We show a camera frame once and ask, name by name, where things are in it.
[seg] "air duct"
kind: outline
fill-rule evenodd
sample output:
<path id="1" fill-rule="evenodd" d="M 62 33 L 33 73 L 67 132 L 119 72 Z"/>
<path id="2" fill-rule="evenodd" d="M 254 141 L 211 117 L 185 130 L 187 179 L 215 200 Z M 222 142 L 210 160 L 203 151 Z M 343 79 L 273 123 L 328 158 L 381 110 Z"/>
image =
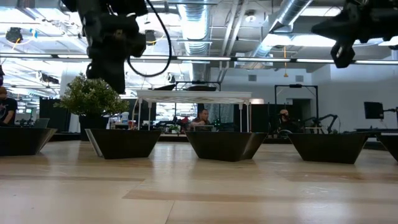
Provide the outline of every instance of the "air duct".
<path id="1" fill-rule="evenodd" d="M 262 27 L 262 33 L 265 34 L 264 39 L 259 46 L 252 52 L 252 57 L 266 57 L 272 49 L 268 46 L 266 37 L 270 32 L 277 32 L 278 29 L 283 29 L 282 32 L 292 32 L 293 23 L 297 20 L 300 14 L 313 0 L 284 0 L 280 5 L 279 11 L 273 15 L 267 16 Z M 243 67 L 253 69 L 257 63 L 247 63 Z"/>
<path id="2" fill-rule="evenodd" d="M 179 4 L 178 11 L 182 20 L 182 35 L 187 40 L 204 40 L 208 37 L 209 13 L 207 5 Z M 186 42 L 185 51 L 188 55 L 208 55 L 209 45 L 203 42 Z M 190 70 L 191 81 L 209 81 L 210 65 L 193 63 Z"/>

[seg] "white canopy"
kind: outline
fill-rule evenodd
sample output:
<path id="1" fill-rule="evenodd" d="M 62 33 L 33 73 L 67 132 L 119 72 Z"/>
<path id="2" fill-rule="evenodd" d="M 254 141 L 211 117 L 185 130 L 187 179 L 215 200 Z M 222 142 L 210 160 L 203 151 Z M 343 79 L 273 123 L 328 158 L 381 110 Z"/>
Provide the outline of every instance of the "white canopy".
<path id="1" fill-rule="evenodd" d="M 252 93 L 233 91 L 159 91 L 137 90 L 137 97 L 153 103 L 221 103 L 241 104 L 251 99 Z"/>

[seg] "man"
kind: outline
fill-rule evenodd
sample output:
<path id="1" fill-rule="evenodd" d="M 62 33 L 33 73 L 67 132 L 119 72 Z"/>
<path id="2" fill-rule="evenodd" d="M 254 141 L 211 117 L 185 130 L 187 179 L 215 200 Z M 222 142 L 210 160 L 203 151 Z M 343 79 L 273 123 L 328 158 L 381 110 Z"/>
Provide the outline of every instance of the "man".
<path id="1" fill-rule="evenodd" d="M 6 88 L 0 86 L 0 125 L 14 125 L 17 109 L 17 101 L 12 98 L 8 98 Z"/>
<path id="2" fill-rule="evenodd" d="M 193 131 L 193 127 L 195 126 L 210 125 L 210 121 L 208 120 L 208 118 L 209 118 L 209 111 L 206 109 L 201 110 L 199 112 L 199 116 L 192 121 L 190 125 L 190 130 Z"/>
<path id="3" fill-rule="evenodd" d="M 293 121 L 289 118 L 289 112 L 286 109 L 283 109 L 279 112 L 280 115 L 280 127 L 279 131 L 281 130 L 288 130 L 292 133 L 297 133 L 299 127 L 293 123 Z"/>

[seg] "computer screen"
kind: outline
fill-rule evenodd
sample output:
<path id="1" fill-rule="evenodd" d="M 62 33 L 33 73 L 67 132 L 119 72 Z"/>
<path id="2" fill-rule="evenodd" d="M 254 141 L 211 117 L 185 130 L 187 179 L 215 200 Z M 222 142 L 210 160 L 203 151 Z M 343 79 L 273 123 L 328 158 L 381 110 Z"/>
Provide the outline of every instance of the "computer screen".
<path id="1" fill-rule="evenodd" d="M 382 103 L 364 102 L 366 119 L 384 119 Z"/>

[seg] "light wood surface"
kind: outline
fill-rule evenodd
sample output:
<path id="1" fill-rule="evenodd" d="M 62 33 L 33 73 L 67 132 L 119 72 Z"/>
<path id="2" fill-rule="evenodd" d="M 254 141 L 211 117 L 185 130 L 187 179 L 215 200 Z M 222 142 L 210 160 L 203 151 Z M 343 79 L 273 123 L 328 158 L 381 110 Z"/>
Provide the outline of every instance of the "light wood surface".
<path id="1" fill-rule="evenodd" d="M 220 162 L 159 142 L 150 158 L 106 161 L 75 141 L 0 157 L 7 224 L 387 224 L 397 211 L 398 165 L 387 151 L 324 164 L 291 145 L 262 145 L 253 160 Z"/>

